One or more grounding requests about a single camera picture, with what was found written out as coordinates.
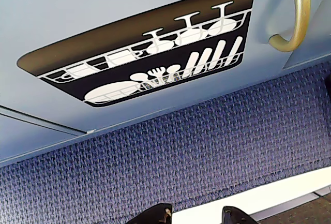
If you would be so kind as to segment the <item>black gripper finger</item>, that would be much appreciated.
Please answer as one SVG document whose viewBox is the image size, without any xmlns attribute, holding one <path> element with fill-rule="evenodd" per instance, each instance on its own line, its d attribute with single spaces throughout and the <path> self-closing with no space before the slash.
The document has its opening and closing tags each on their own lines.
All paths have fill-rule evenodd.
<svg viewBox="0 0 331 224">
<path fill-rule="evenodd" d="M 222 224 L 258 224 L 251 216 L 236 207 L 222 209 Z"/>
<path fill-rule="evenodd" d="M 171 203 L 159 203 L 149 208 L 148 223 L 159 224 L 172 222 L 173 205 Z"/>
</svg>

